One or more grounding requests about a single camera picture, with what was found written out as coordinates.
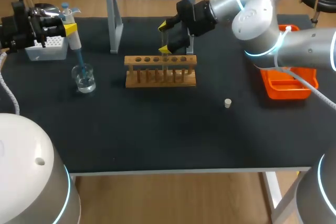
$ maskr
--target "glass beaker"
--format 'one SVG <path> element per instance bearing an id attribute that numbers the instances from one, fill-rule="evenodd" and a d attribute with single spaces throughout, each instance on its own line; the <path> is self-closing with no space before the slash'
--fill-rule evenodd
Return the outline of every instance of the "glass beaker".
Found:
<path id="1" fill-rule="evenodd" d="M 93 68 L 90 64 L 76 65 L 71 71 L 78 90 L 82 93 L 90 93 L 96 89 L 96 83 L 93 76 Z"/>

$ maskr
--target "robotic arm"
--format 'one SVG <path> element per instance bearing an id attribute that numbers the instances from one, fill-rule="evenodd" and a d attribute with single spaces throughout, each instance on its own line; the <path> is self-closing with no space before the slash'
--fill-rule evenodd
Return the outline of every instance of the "robotic arm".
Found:
<path id="1" fill-rule="evenodd" d="M 235 16 L 244 9 L 250 0 L 204 0 L 193 5 L 188 0 L 177 3 L 177 15 L 168 18 L 160 27 L 160 31 L 172 28 L 183 22 L 192 36 L 200 36 L 215 28 L 217 23 L 229 25 Z M 178 42 L 169 43 L 166 48 L 173 53 L 179 48 L 190 44 L 188 37 Z"/>
<path id="2" fill-rule="evenodd" d="M 336 71 L 336 28 L 281 32 L 272 0 L 248 2 L 235 17 L 232 30 L 245 55 L 258 68 L 304 67 Z"/>

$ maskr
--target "white pipette tip box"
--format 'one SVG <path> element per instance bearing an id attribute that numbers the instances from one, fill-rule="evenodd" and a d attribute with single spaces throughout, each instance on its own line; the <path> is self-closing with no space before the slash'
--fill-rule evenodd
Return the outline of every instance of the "white pipette tip box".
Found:
<path id="1" fill-rule="evenodd" d="M 68 40 L 61 36 L 47 37 L 46 47 L 35 40 L 35 46 L 26 48 L 31 61 L 65 60 L 67 58 Z"/>

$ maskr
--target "water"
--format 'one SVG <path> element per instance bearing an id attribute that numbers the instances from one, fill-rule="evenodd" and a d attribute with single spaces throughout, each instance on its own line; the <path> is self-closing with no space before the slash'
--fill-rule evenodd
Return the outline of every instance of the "water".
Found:
<path id="1" fill-rule="evenodd" d="M 96 89 L 96 82 L 94 81 L 94 77 L 88 72 L 86 72 L 84 78 L 82 74 L 77 75 L 76 83 L 78 90 L 82 93 L 90 93 Z"/>

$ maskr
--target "wooden peg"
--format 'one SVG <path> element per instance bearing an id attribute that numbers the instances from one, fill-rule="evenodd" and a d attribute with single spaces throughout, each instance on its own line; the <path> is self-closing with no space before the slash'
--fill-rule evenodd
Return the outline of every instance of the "wooden peg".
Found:
<path id="1" fill-rule="evenodd" d="M 176 70 L 173 69 L 173 82 L 175 83 L 176 82 Z"/>
<path id="2" fill-rule="evenodd" d="M 138 83 L 141 82 L 140 74 L 141 74 L 140 69 L 138 69 L 138 70 L 136 71 L 136 75 L 137 75 Z"/>
<path id="3" fill-rule="evenodd" d="M 184 71 L 185 71 L 185 69 L 182 68 L 182 72 L 181 72 L 181 82 L 184 82 Z"/>
<path id="4" fill-rule="evenodd" d="M 146 82 L 149 82 L 149 69 L 146 68 Z"/>
<path id="5" fill-rule="evenodd" d="M 193 66 L 192 65 L 189 65 L 189 68 L 188 68 L 188 74 L 192 74 L 193 72 Z"/>
<path id="6" fill-rule="evenodd" d="M 167 81 L 167 70 L 164 69 L 163 70 L 163 82 L 166 82 Z"/>
<path id="7" fill-rule="evenodd" d="M 133 65 L 129 65 L 128 70 L 130 72 L 130 75 L 133 75 Z"/>
<path id="8" fill-rule="evenodd" d="M 159 70 L 156 68 L 155 69 L 155 82 L 158 82 L 159 80 Z"/>

